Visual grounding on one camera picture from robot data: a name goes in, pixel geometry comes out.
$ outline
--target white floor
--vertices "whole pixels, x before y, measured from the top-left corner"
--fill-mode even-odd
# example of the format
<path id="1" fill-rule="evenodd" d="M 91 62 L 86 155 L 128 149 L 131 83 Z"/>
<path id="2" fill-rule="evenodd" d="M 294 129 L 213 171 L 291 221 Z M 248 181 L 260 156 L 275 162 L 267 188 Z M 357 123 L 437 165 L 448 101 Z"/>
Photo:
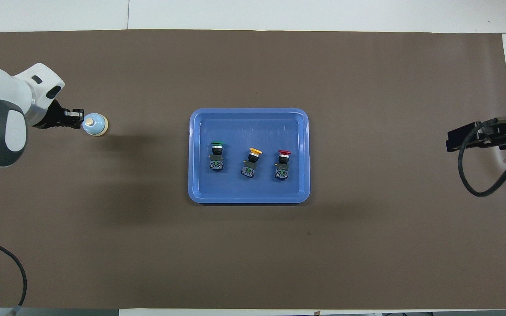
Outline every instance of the white floor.
<path id="1" fill-rule="evenodd" d="M 499 32 L 504 33 L 506 57 L 506 0 L 0 0 L 0 32 L 103 29 Z M 188 310 L 123 310 L 121 314 L 174 312 L 190 314 Z M 315 311 L 195 310 L 193 314 L 214 312 L 253 316 Z"/>

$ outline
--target brown mat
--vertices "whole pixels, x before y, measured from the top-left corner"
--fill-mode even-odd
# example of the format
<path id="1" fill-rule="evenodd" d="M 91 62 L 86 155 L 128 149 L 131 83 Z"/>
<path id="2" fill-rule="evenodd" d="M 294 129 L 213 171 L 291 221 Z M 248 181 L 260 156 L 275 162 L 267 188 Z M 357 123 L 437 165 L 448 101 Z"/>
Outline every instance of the brown mat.
<path id="1" fill-rule="evenodd" d="M 30 128 L 0 170 L 0 244 L 26 306 L 506 308 L 506 184 L 458 178 L 446 132 L 506 113 L 498 34 L 121 30 L 0 33 L 0 68 L 43 62 L 94 138 Z M 197 108 L 302 108 L 311 196 L 203 206 L 187 194 Z M 470 150 L 478 188 L 506 151 Z M 20 278 L 0 254 L 0 306 Z"/>

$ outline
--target blue round object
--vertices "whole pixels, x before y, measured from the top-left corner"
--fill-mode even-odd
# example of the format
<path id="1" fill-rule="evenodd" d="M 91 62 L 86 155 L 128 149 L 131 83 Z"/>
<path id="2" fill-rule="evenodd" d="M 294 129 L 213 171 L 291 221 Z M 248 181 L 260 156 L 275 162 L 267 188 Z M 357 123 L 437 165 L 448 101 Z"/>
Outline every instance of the blue round object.
<path id="1" fill-rule="evenodd" d="M 108 121 L 101 114 L 90 113 L 85 116 L 82 126 L 87 134 L 100 136 L 106 132 L 106 129 L 108 128 Z"/>

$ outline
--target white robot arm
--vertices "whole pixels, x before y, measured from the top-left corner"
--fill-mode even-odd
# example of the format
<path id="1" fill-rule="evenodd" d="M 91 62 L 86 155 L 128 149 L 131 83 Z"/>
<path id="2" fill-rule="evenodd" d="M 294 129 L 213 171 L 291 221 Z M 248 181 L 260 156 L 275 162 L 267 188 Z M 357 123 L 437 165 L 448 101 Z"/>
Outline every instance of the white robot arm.
<path id="1" fill-rule="evenodd" d="M 84 111 L 62 108 L 54 99 L 62 88 L 64 81 L 43 64 L 15 76 L 0 70 L 0 168 L 21 156 L 26 145 L 26 126 L 80 128 Z"/>

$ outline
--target black cable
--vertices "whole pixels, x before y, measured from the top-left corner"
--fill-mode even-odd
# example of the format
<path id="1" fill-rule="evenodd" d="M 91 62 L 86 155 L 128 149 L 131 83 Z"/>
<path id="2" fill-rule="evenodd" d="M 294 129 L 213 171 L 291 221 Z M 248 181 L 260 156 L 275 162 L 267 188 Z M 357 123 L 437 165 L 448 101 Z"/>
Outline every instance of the black cable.
<path id="1" fill-rule="evenodd" d="M 464 184 L 466 189 L 468 189 L 468 191 L 471 194 L 473 194 L 474 196 L 479 196 L 479 197 L 488 196 L 488 195 L 492 194 L 493 192 L 496 192 L 496 190 L 498 188 L 500 188 L 500 186 L 506 180 L 506 169 L 505 169 L 505 171 L 501 174 L 501 176 L 497 179 L 497 181 L 490 188 L 488 188 L 487 190 L 485 190 L 483 192 L 478 192 L 478 191 L 474 190 L 474 188 L 472 188 L 472 186 L 470 186 L 468 180 L 466 179 L 466 176 L 464 175 L 464 168 L 462 166 L 462 159 L 464 157 L 464 150 L 466 149 L 466 146 L 468 146 L 470 140 L 472 139 L 472 136 L 474 134 L 476 134 L 476 132 L 478 132 L 482 128 L 493 126 L 496 123 L 497 123 L 497 119 L 493 118 L 491 120 L 487 120 L 487 121 L 479 124 L 478 126 L 474 127 L 468 133 L 468 135 L 466 135 L 466 138 L 464 138 L 464 141 L 462 142 L 462 146 L 460 147 L 460 152 L 458 153 L 458 174 L 460 174 L 460 179 L 462 180 L 462 183 Z"/>
<path id="2" fill-rule="evenodd" d="M 23 269 L 21 262 L 18 260 L 18 258 L 16 256 L 14 256 L 14 254 L 12 254 L 9 250 L 3 248 L 2 246 L 0 246 L 0 250 L 2 252 L 4 252 L 4 254 L 10 256 L 12 258 L 12 260 L 17 264 L 19 270 L 21 271 L 22 295 L 21 295 L 21 300 L 18 302 L 18 305 L 22 306 L 22 303 L 25 301 L 25 296 L 26 296 L 26 273 L 25 273 L 25 270 Z"/>

